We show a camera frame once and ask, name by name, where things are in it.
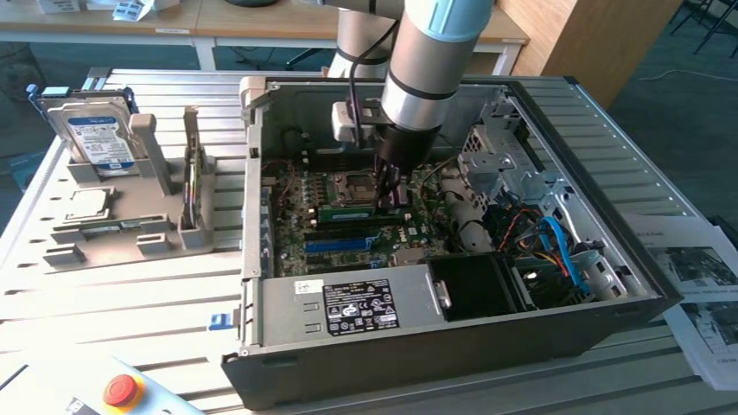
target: control box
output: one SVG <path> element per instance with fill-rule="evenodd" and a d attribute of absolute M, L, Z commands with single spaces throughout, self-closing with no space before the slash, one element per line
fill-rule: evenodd
<path fill-rule="evenodd" d="M 2 413 L 45 415 L 202 413 L 117 359 L 58 354 L 53 361 L 18 367 L 3 379 L 0 408 Z"/>

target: red button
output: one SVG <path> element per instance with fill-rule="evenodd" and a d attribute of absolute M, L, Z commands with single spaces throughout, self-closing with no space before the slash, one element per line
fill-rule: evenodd
<path fill-rule="evenodd" d="M 106 384 L 102 400 L 110 406 L 126 406 L 137 392 L 135 380 L 126 374 L 118 374 Z"/>

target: warning label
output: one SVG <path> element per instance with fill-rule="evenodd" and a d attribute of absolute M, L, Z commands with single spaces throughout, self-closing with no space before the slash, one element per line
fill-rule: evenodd
<path fill-rule="evenodd" d="M 353 335 L 400 327 L 389 281 L 362 281 L 322 286 L 326 331 Z"/>

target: white table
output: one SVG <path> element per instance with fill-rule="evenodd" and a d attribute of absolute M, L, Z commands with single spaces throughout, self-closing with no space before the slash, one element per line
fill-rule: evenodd
<path fill-rule="evenodd" d="M 55 140 L 0 239 L 0 378 L 23 360 L 18 350 L 53 353 L 65 343 L 81 343 L 131 364 L 205 413 L 249 413 L 206 360 L 234 333 L 204 331 L 210 313 L 226 312 L 240 300 L 245 145 L 237 89 L 248 74 L 114 70 L 98 81 L 133 88 L 141 112 L 157 116 L 165 156 L 182 151 L 182 106 L 198 106 L 200 137 L 217 157 L 216 205 L 225 208 L 214 219 L 217 252 L 50 276 L 14 268 L 33 229 L 42 226 L 38 218 L 54 214 L 50 198 L 63 188 L 58 179 L 67 177 Z M 617 209 L 695 214 L 579 87 L 561 78 L 521 83 Z M 712 414 L 735 412 L 738 393 L 715 392 L 700 382 L 657 318 L 611 335 L 576 358 L 262 413 L 330 408 L 360 414 Z"/>

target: blue cable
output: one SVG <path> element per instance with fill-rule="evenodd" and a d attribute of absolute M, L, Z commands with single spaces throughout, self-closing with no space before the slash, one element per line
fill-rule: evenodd
<path fill-rule="evenodd" d="M 584 284 L 580 278 L 579 270 L 576 270 L 576 266 L 573 265 L 572 259 L 568 256 L 568 249 L 565 247 L 564 230 L 561 229 L 561 226 L 551 216 L 544 216 L 540 220 L 543 223 L 548 224 L 548 226 L 553 230 L 555 240 L 557 241 L 557 245 L 560 248 L 559 251 L 561 253 L 561 260 L 564 262 L 565 270 L 568 271 L 568 274 L 572 277 L 573 285 L 576 285 L 581 291 L 584 291 L 585 293 L 589 293 L 589 287 Z M 540 234 L 540 242 L 543 243 L 543 248 L 547 251 L 551 251 L 551 244 L 548 242 L 548 237 L 544 233 Z"/>

